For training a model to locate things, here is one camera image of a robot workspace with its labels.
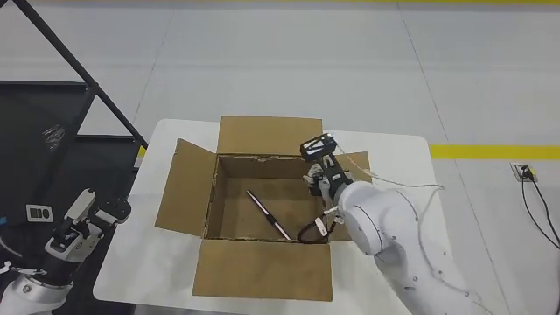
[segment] gray floor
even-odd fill
[[[434,144],[560,140],[557,6],[32,4],[148,139],[162,118],[266,115]],[[2,8],[0,32],[2,79],[78,80],[17,8]],[[126,134],[100,103],[81,132]],[[560,164],[529,162],[560,221]],[[495,315],[552,314],[557,250],[526,215],[508,161],[434,167],[454,255],[485,306]],[[530,189],[528,199],[544,221]]]

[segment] white table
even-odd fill
[[[195,297],[200,238],[154,227],[178,138],[216,151],[220,124],[166,119],[157,124],[129,196],[132,215],[121,225],[94,286],[97,299],[240,314],[410,314],[371,257],[351,241],[331,243],[332,302]],[[372,171],[407,184],[434,183],[426,141],[401,136],[326,130],[345,151],[367,151]],[[390,187],[379,183],[381,188]],[[408,189],[422,210],[431,188]],[[423,231],[451,253],[439,197]]]

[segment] cardboard box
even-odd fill
[[[318,119],[224,116],[217,153],[178,140],[156,227],[203,239],[194,296],[333,300],[329,245],[296,241],[324,209],[302,180],[312,164],[299,155],[301,143],[322,133]],[[366,152],[352,156],[369,168]],[[368,179],[347,158],[339,161]],[[267,222],[247,190],[293,241]],[[343,227],[335,229],[331,241],[347,240]]]

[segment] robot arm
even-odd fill
[[[333,156],[336,147],[329,134],[302,144],[305,160],[328,167],[311,168],[304,179],[312,194],[338,207],[337,219],[358,248],[374,258],[402,303],[414,315],[476,313],[452,257],[434,241],[420,238],[420,217],[406,191],[381,191],[354,181]]]
[[[6,288],[0,315],[48,314],[64,304],[74,286],[75,271],[99,240],[130,215],[130,204],[125,200],[95,203],[95,192],[84,190],[80,194],[45,245],[39,268],[19,269],[10,262],[5,264],[2,271],[20,275]]]

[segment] box flap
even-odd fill
[[[214,180],[216,155],[177,140],[156,227],[201,236]]]
[[[329,245],[204,240],[192,294],[330,302]]]
[[[320,119],[223,116],[218,153],[300,156],[299,145],[321,134]]]

